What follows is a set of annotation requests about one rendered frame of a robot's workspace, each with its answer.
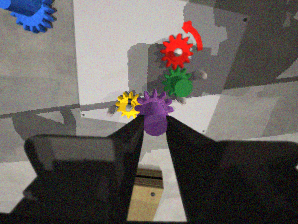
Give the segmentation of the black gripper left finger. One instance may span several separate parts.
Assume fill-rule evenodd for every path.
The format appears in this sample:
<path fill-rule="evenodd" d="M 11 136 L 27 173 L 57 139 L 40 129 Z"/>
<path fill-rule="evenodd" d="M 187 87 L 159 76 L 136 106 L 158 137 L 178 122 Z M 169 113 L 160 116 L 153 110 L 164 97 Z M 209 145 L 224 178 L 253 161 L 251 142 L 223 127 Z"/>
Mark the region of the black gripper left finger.
<path fill-rule="evenodd" d="M 37 175 L 106 176 L 114 220 L 127 221 L 143 137 L 144 115 L 139 115 L 107 137 L 38 134 L 23 146 Z"/>

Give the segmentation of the yellow gear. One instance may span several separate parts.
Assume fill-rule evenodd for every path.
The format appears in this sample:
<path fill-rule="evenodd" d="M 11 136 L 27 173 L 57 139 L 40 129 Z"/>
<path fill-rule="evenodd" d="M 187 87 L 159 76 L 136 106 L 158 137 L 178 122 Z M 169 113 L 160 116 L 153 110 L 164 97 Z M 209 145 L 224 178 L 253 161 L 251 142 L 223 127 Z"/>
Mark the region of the yellow gear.
<path fill-rule="evenodd" d="M 116 102 L 115 105 L 119 106 L 119 108 L 117 109 L 117 112 L 121 111 L 122 114 L 121 116 L 127 115 L 127 118 L 129 119 L 130 116 L 133 116 L 134 118 L 136 118 L 136 113 L 138 114 L 138 111 L 134 110 L 134 107 L 137 105 L 140 105 L 137 102 L 137 98 L 138 98 L 139 94 L 136 94 L 135 97 L 133 96 L 132 91 L 129 93 L 129 95 L 127 96 L 127 94 L 125 92 L 123 92 L 123 97 L 118 96 L 118 100 L 119 102 Z M 130 112 L 126 111 L 126 105 L 132 105 L 132 110 Z"/>

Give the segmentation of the blue gear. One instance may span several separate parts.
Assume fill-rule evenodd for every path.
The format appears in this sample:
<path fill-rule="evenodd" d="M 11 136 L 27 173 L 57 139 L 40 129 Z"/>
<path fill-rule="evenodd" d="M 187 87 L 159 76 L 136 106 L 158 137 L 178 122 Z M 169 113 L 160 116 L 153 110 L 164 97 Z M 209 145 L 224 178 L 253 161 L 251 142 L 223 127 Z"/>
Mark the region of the blue gear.
<path fill-rule="evenodd" d="M 50 14 L 55 11 L 48 6 L 52 0 L 0 0 L 0 7 L 9 10 L 16 23 L 33 33 L 45 33 L 45 27 L 51 28 L 48 21 L 55 22 Z"/>

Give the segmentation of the red curved arrow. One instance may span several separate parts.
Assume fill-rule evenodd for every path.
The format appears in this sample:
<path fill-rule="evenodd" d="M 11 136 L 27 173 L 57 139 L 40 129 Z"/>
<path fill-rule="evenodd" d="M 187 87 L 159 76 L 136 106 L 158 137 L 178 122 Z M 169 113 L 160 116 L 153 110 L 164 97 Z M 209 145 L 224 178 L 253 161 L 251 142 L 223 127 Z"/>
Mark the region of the red curved arrow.
<path fill-rule="evenodd" d="M 191 21 L 183 22 L 182 29 L 185 31 L 186 34 L 188 32 L 190 32 L 193 35 L 193 37 L 195 38 L 195 40 L 197 42 L 197 50 L 202 50 L 203 46 L 202 46 L 201 37 L 200 37 L 199 33 L 197 32 L 197 30 L 192 26 Z"/>

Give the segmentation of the red gear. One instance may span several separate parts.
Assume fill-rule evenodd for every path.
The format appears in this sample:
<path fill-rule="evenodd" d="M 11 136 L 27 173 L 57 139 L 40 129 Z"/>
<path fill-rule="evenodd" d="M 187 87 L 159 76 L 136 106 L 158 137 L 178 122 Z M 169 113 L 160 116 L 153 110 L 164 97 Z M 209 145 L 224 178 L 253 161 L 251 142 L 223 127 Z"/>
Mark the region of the red gear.
<path fill-rule="evenodd" d="M 188 37 L 183 38 L 182 40 L 180 38 L 180 34 L 176 36 L 176 40 L 173 35 L 170 35 L 170 43 L 166 41 L 163 42 L 163 45 L 166 47 L 166 50 L 164 49 L 160 51 L 160 53 L 165 54 L 165 57 L 163 57 L 161 60 L 168 60 L 166 63 L 167 67 L 170 66 L 171 63 L 173 63 L 172 66 L 174 70 L 177 68 L 177 64 L 179 64 L 179 66 L 183 68 L 184 62 L 190 63 L 187 57 L 193 55 L 192 52 L 189 52 L 189 48 L 191 48 L 193 44 L 186 44 Z M 183 50 L 183 54 L 180 57 L 176 57 L 174 55 L 174 51 L 177 48 Z"/>

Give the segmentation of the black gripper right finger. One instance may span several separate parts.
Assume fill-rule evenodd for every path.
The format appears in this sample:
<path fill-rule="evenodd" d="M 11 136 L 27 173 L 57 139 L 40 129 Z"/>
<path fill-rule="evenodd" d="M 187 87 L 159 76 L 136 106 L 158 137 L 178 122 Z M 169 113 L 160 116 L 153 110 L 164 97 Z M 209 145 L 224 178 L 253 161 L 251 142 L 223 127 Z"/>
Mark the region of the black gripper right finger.
<path fill-rule="evenodd" d="M 187 221 L 205 221 L 234 164 L 298 165 L 298 143 L 292 141 L 220 140 L 202 135 L 166 116 L 166 138 Z"/>

